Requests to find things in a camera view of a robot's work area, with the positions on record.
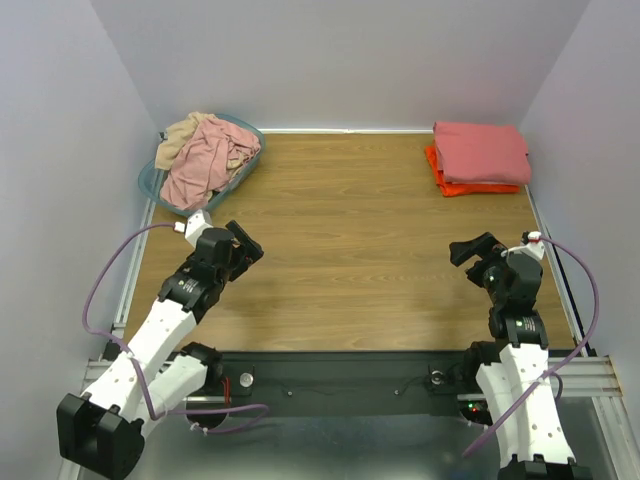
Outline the teal plastic basket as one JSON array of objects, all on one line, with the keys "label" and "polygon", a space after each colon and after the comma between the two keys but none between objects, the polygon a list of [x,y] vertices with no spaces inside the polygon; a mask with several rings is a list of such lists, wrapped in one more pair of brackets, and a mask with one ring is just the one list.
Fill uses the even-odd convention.
[{"label": "teal plastic basket", "polygon": [[[218,208],[226,200],[226,198],[229,197],[232,194],[232,192],[236,190],[244,180],[246,180],[246,178],[253,172],[253,170],[255,170],[255,168],[259,164],[261,154],[264,150],[264,147],[266,146],[266,139],[263,133],[257,130],[252,125],[230,115],[218,114],[216,116],[221,116],[224,120],[228,120],[230,122],[236,123],[239,126],[246,128],[252,131],[253,133],[255,133],[259,137],[261,151],[260,153],[258,153],[258,155],[255,158],[249,161],[249,163],[245,166],[245,168],[242,170],[239,176],[235,177],[230,182],[230,184],[227,187],[225,187],[225,189],[222,192],[217,193],[212,197],[212,199],[205,205],[205,207],[203,207],[203,209],[205,210],[214,210]],[[154,158],[151,161],[149,161],[140,171],[140,174],[138,176],[138,187],[140,191],[146,197],[148,197],[151,201],[155,202],[157,205],[162,206],[175,214],[186,217],[194,213],[195,210],[187,210],[187,211],[179,210],[173,207],[172,205],[166,203],[160,198],[160,189],[163,186],[163,183],[166,180],[166,178],[167,178],[167,172],[165,170],[160,170],[155,167],[155,158]]]}]

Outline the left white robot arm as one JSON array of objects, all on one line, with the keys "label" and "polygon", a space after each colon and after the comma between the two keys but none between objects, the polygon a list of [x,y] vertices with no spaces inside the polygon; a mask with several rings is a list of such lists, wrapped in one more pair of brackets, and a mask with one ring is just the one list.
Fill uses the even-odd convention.
[{"label": "left white robot arm", "polygon": [[163,282],[129,343],[102,334],[119,345],[119,355],[56,410],[61,457],[108,479],[132,472],[148,436],[170,415],[183,415],[191,429],[211,435],[224,433],[222,424],[233,413],[256,411],[263,418],[269,411],[265,404],[231,406],[231,380],[216,349],[191,343],[173,351],[225,286],[263,257],[262,247],[237,222],[215,227],[204,211],[171,227],[192,253]]}]

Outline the folded salmon pink t shirt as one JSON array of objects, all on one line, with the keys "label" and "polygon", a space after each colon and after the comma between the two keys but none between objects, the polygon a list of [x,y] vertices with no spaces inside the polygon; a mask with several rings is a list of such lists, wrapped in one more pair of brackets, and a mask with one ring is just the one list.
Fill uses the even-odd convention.
[{"label": "folded salmon pink t shirt", "polygon": [[456,184],[527,185],[528,146],[512,125],[438,121],[434,141],[444,179]]}]

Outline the folded orange t shirt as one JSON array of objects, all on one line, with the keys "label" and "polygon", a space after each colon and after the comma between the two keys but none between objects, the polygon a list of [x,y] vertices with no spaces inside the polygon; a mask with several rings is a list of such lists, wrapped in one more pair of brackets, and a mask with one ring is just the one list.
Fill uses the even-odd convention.
[{"label": "folded orange t shirt", "polygon": [[444,173],[438,167],[438,153],[436,144],[425,148],[427,162],[434,175],[435,184],[444,197],[457,197],[473,194],[518,194],[520,187],[504,184],[456,184],[447,182]]}]

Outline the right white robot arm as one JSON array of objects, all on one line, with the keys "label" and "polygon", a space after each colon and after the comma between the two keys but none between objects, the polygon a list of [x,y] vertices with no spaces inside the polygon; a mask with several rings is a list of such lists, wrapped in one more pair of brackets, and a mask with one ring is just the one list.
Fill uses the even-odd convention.
[{"label": "right white robot arm", "polygon": [[484,396],[491,423],[463,452],[468,458],[489,440],[498,442],[500,479],[590,479],[566,440],[557,411],[563,389],[558,370],[573,360],[571,351],[549,362],[549,339],[535,308],[542,283],[547,238],[533,231],[508,248],[491,233],[453,242],[450,261],[474,263],[466,276],[490,300],[492,341],[475,342],[465,352],[461,375]]}]

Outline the beige t shirt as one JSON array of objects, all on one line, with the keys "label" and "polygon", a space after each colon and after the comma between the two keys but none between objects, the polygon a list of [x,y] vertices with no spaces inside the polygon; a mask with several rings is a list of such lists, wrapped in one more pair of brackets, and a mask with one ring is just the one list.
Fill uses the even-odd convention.
[{"label": "beige t shirt", "polygon": [[260,150],[258,137],[249,130],[215,114],[191,112],[184,120],[170,125],[164,131],[163,140],[157,148],[155,167],[168,171],[182,148],[193,137],[203,121],[211,121],[220,133],[244,151],[242,159],[245,159],[249,153],[256,154]]}]

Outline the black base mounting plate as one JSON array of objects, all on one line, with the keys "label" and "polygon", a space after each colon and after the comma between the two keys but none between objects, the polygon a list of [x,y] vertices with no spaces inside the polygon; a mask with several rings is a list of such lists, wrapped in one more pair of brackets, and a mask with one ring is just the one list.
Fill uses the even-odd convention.
[{"label": "black base mounting plate", "polygon": [[188,406],[264,404],[270,417],[432,415],[489,423],[460,351],[226,352]]}]

